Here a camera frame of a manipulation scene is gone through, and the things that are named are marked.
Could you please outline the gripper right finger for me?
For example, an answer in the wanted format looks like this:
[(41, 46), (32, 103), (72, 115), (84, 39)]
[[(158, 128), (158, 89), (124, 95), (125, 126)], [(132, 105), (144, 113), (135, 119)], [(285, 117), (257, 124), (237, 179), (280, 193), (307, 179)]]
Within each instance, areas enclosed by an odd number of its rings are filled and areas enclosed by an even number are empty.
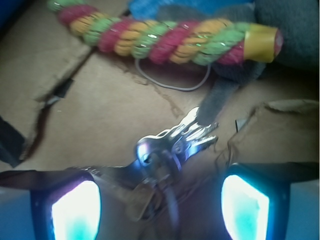
[(233, 240), (283, 240), (289, 216), (287, 163), (233, 163), (220, 201)]

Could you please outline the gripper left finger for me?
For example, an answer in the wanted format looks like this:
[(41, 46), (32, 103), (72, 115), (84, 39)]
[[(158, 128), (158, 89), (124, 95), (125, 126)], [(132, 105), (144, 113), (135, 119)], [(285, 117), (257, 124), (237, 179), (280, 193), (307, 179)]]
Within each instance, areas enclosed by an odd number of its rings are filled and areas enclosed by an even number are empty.
[(37, 240), (94, 240), (101, 191), (88, 172), (36, 172), (31, 209)]

